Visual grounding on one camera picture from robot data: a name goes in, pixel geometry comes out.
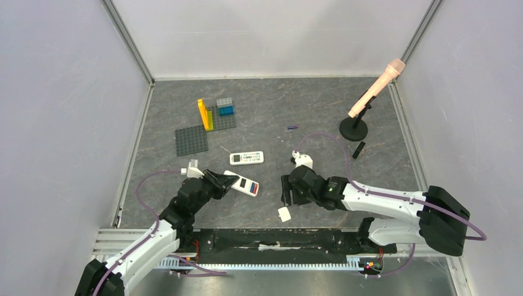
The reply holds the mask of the black microphone stand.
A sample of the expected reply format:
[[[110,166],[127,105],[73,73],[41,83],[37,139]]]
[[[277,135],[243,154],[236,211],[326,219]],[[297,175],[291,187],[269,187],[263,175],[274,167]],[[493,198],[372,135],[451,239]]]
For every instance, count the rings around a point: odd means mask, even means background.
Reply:
[[[339,131],[343,138],[356,142],[362,141],[368,135],[368,126],[363,121],[363,116],[369,106],[370,103],[368,102],[356,117],[347,117],[340,122]]]

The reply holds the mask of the yellow brick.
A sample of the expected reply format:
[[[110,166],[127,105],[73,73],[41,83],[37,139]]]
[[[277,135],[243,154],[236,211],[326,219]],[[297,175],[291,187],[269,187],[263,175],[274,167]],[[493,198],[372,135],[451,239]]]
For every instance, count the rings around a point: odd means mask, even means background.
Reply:
[[[205,106],[205,103],[204,103],[203,99],[199,99],[197,101],[197,106],[198,106],[198,109],[199,109],[200,117],[202,119],[202,123],[204,125],[204,128],[205,128],[206,131],[209,131],[210,130],[210,125],[209,125],[209,122],[208,122],[208,112],[207,112],[207,108]]]

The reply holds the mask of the blue brick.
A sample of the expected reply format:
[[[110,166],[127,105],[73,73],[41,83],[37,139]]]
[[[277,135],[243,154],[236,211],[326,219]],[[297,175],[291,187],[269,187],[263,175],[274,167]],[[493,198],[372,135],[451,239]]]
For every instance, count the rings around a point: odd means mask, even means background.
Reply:
[[[230,115],[234,115],[234,107],[232,105],[225,106],[225,107],[219,107],[218,115],[220,117],[227,117]]]

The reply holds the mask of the white remote control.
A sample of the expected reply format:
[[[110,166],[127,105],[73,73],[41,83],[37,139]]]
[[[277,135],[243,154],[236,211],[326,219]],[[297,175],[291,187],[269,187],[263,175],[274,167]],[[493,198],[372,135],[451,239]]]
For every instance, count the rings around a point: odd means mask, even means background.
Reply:
[[[232,186],[232,189],[238,191],[238,192],[241,192],[243,194],[247,194],[251,197],[256,197],[258,195],[258,192],[260,190],[260,185],[258,182],[255,182],[249,178],[246,178],[244,176],[241,176],[239,174],[236,174],[232,171],[229,171],[229,170],[225,170],[224,175],[238,175],[240,177],[240,180],[237,181],[233,186]],[[249,192],[249,187],[251,186],[252,183],[256,183],[259,185],[259,188],[258,188],[258,192],[256,194],[253,194],[251,192]]]

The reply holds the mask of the aluminium frame rail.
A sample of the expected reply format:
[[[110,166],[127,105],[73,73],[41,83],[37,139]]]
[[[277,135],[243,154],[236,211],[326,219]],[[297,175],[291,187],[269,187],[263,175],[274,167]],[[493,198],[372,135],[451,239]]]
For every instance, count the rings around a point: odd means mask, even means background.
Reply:
[[[117,5],[115,1],[101,1],[102,5],[104,6],[104,9],[106,10],[107,14],[109,15],[114,27],[118,31],[118,34],[120,35],[124,45],[126,46],[127,50],[129,51],[131,57],[133,58],[135,64],[138,67],[138,70],[142,77],[144,78],[144,81],[146,82],[146,98],[145,101],[142,103],[141,108],[139,109],[139,117],[138,122],[134,128],[133,132],[133,142],[132,142],[132,149],[130,150],[130,154],[128,157],[128,163],[125,167],[125,174],[123,175],[123,179],[119,188],[118,192],[118,199],[117,199],[117,205],[115,209],[114,218],[111,224],[111,228],[119,228],[121,225],[121,216],[123,213],[123,207],[125,205],[125,199],[129,188],[130,179],[132,177],[133,167],[134,167],[134,161],[136,160],[136,154],[138,152],[139,148],[139,142],[142,136],[142,131],[144,128],[144,124],[147,117],[148,108],[150,105],[150,100],[152,97],[152,93],[154,90],[154,84],[155,84],[155,78],[152,75],[151,71],[149,70],[149,67],[146,65],[146,61],[144,60],[142,54],[140,53],[129,29],[127,28],[125,21],[123,17],[121,16],[121,13],[119,12]]]

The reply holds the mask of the pink toy microphone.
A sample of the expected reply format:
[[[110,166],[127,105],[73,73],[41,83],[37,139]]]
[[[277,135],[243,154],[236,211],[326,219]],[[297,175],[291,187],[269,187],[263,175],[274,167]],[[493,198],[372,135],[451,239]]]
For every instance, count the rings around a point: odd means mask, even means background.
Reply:
[[[400,59],[391,61],[381,76],[368,88],[368,90],[358,99],[358,101],[348,111],[348,116],[354,118],[364,109],[365,105],[370,102],[371,98],[377,96],[392,80],[396,79],[406,64]]]

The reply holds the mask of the grey baseplate with bricks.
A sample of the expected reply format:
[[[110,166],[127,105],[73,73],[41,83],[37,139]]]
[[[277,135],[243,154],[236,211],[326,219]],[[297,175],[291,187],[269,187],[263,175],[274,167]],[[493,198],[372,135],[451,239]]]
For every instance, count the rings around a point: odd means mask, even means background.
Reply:
[[[212,113],[213,113],[213,125],[214,125],[213,131],[226,130],[226,129],[230,129],[230,128],[235,128],[237,126],[237,121],[236,121],[235,115],[230,115],[227,117],[220,117],[218,115],[217,106],[207,107],[207,110],[208,109],[211,109]]]

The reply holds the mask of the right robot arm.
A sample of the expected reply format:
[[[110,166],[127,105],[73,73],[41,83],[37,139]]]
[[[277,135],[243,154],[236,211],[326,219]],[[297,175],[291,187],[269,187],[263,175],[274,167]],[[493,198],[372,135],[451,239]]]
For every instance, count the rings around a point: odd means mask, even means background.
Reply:
[[[463,254],[470,213],[442,187],[394,191],[340,176],[324,179],[304,165],[283,175],[281,182],[285,205],[314,203],[326,210],[376,214],[362,220],[356,235],[365,252],[390,244],[426,244],[445,255]]]

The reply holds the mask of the dark grey brick baseplate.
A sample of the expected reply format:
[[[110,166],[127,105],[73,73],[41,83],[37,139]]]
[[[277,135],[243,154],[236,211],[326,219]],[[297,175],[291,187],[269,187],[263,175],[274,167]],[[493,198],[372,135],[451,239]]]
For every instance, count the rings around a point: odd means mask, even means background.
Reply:
[[[177,157],[208,151],[207,131],[204,125],[176,129],[175,148]]]

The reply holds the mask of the white battery cover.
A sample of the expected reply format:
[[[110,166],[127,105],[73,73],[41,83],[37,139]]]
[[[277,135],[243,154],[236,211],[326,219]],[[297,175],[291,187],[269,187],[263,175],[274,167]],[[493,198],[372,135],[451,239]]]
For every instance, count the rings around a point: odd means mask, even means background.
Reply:
[[[287,207],[281,207],[278,209],[278,217],[283,223],[292,219],[290,211]]]

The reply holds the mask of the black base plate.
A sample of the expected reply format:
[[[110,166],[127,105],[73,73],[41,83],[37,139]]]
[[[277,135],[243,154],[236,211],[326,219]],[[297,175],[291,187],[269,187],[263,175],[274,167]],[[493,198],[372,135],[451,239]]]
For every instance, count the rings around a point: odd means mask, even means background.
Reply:
[[[208,264],[344,263],[347,256],[396,254],[357,231],[336,228],[196,229],[181,240],[179,253],[196,253]]]

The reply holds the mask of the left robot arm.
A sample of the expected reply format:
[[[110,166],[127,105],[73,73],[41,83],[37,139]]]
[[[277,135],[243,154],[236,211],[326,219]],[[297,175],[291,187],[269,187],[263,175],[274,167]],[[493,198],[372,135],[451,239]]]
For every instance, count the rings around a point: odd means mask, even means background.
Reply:
[[[196,213],[212,199],[223,198],[239,179],[210,170],[186,178],[139,239],[104,262],[93,259],[86,265],[75,295],[129,295],[163,259],[193,246]]]

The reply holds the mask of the white remote with buttons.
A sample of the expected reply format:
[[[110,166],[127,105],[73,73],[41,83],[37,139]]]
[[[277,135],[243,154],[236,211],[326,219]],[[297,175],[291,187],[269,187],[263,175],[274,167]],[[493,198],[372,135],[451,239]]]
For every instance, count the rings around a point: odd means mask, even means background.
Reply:
[[[238,152],[229,155],[229,164],[232,166],[239,165],[257,165],[265,161],[262,151]]]

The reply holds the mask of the small black block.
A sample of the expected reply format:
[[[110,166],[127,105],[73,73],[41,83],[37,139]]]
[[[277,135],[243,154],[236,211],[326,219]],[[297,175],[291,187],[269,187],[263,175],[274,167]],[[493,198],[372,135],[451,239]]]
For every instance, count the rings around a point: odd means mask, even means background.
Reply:
[[[357,159],[359,157],[359,155],[361,154],[361,152],[363,151],[364,147],[365,147],[366,143],[364,141],[361,141],[359,143],[359,145],[356,147],[355,151],[353,152],[352,154],[352,158],[353,159]]]

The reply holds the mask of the grey brick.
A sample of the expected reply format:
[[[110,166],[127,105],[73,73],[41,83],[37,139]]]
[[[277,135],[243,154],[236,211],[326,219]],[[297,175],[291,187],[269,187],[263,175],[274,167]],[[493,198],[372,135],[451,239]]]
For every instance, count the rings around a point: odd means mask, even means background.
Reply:
[[[228,107],[228,106],[231,106],[232,104],[233,104],[233,100],[231,97],[221,98],[221,99],[216,100],[216,106],[218,108]]]

